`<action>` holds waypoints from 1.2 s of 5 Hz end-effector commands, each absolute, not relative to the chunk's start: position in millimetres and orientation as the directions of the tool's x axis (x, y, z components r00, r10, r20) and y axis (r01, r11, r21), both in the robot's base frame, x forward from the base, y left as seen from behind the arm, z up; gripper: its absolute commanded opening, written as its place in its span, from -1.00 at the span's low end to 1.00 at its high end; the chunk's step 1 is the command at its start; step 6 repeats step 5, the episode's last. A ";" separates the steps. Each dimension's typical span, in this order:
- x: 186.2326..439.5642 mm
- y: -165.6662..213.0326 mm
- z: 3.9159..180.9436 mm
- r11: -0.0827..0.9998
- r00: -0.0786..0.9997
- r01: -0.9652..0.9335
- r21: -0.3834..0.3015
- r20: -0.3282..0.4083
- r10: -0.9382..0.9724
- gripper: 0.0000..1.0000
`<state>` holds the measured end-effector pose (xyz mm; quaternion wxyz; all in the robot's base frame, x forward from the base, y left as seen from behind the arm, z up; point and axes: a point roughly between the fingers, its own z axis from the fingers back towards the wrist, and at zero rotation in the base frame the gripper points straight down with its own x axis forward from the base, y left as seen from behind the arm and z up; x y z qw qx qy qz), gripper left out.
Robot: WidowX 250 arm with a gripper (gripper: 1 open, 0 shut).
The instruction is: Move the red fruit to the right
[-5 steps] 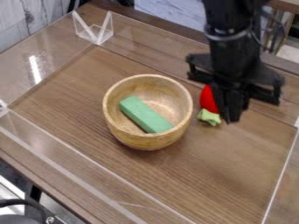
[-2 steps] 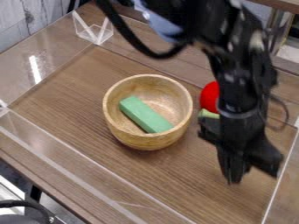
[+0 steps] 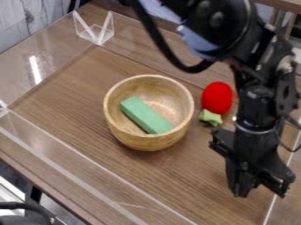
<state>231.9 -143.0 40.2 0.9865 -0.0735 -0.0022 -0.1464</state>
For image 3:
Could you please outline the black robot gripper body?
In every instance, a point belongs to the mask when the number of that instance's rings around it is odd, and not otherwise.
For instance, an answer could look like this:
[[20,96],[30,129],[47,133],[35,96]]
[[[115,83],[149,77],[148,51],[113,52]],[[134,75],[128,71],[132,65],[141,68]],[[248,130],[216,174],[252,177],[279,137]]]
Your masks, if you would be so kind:
[[296,181],[296,174],[289,169],[277,153],[279,140],[273,132],[251,134],[224,128],[212,129],[210,148],[239,163],[240,183],[247,171],[256,172],[260,184],[281,198],[287,196],[289,186]]

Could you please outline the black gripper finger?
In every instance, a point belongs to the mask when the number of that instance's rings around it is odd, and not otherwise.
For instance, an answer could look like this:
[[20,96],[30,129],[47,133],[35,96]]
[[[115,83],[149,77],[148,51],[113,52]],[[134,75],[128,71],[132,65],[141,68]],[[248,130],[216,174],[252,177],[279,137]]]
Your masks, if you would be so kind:
[[256,172],[247,171],[243,174],[241,196],[247,198],[251,191],[260,186],[260,178]]
[[244,197],[244,187],[240,183],[240,168],[239,163],[232,159],[227,158],[227,175],[228,175],[228,182],[229,182],[229,189],[233,192],[236,197]]

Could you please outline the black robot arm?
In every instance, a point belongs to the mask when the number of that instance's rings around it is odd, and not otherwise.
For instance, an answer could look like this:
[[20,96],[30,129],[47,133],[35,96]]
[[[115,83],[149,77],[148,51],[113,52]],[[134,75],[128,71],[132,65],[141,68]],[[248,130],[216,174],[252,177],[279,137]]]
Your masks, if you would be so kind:
[[180,17],[180,33],[201,58],[235,73],[239,112],[233,131],[216,127],[209,146],[225,157],[229,189],[237,197],[264,185],[284,197],[296,180],[277,148],[299,108],[292,44],[257,14],[252,0],[161,0]]

